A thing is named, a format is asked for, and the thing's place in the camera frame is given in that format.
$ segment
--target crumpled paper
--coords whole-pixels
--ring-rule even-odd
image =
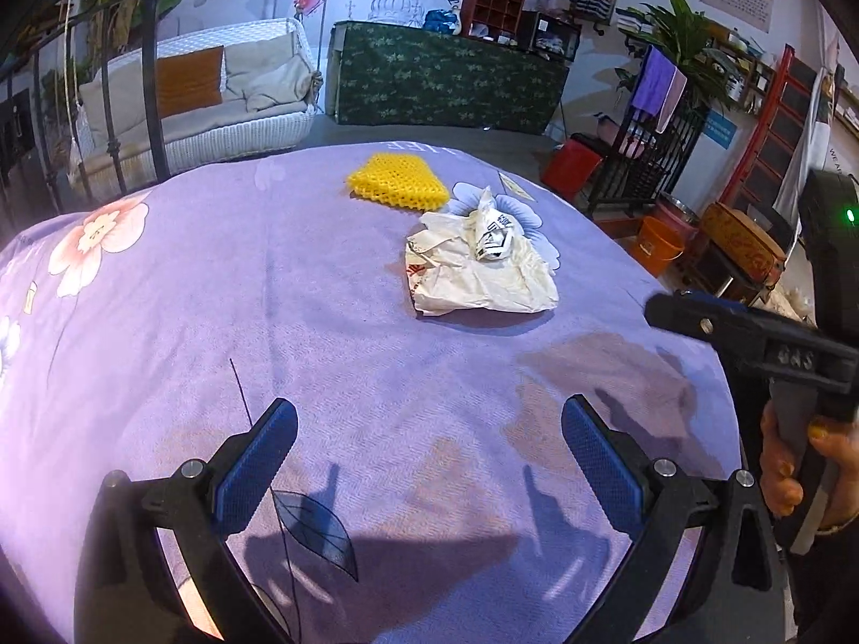
[[[516,219],[491,208],[489,199],[487,188],[480,206],[468,217],[424,213],[421,222],[426,229],[407,238],[405,270],[415,309],[422,314],[474,308],[540,312],[557,307],[551,268]]]

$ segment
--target bed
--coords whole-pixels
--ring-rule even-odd
[[[448,148],[314,148],[188,171],[3,251],[0,546],[62,636],[106,473],[166,477],[278,396],[298,409],[298,440],[276,501],[229,545],[308,644],[564,641],[629,546],[561,437],[573,393],[650,457],[716,478],[740,466],[712,350],[652,331],[642,307],[660,284],[524,179],[559,254],[557,309],[417,316],[403,249],[418,214],[345,187],[374,152],[506,190]],[[314,549],[285,518],[307,502],[342,550]],[[695,540],[641,634],[664,623]]]

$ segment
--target orange pillow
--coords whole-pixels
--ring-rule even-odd
[[[222,102],[222,59],[223,46],[159,58],[156,64],[158,115],[167,118],[219,105]]]

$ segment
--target yellow plastic mesh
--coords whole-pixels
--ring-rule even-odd
[[[346,182],[360,197],[396,208],[437,210],[450,199],[427,163],[413,154],[377,152]]]

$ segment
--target concrete floor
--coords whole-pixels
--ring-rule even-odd
[[[540,182],[556,143],[545,135],[508,130],[448,128],[444,126],[346,126],[328,115],[317,115],[310,135],[297,148],[323,148],[358,142],[415,141],[468,152],[499,169]]]

